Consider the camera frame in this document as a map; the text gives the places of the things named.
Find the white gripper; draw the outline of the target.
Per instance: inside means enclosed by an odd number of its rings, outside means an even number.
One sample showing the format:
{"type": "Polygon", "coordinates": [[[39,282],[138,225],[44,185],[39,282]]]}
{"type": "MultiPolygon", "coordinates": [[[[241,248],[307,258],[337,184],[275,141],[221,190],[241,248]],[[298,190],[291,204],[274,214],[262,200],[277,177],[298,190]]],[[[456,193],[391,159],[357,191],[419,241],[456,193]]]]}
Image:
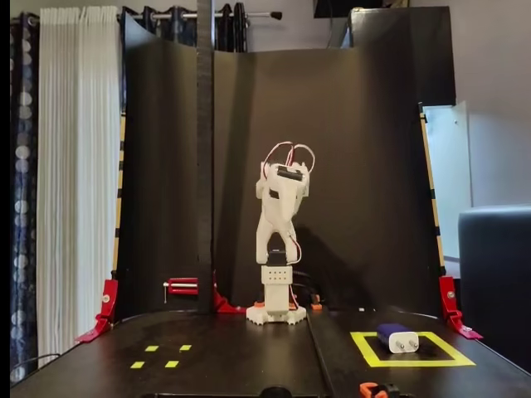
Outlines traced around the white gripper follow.
{"type": "Polygon", "coordinates": [[[310,170],[305,163],[286,166],[280,163],[261,163],[260,179],[256,183],[256,197],[269,195],[280,200],[263,202],[261,217],[273,228],[289,228],[302,200],[309,196],[310,170]]]}

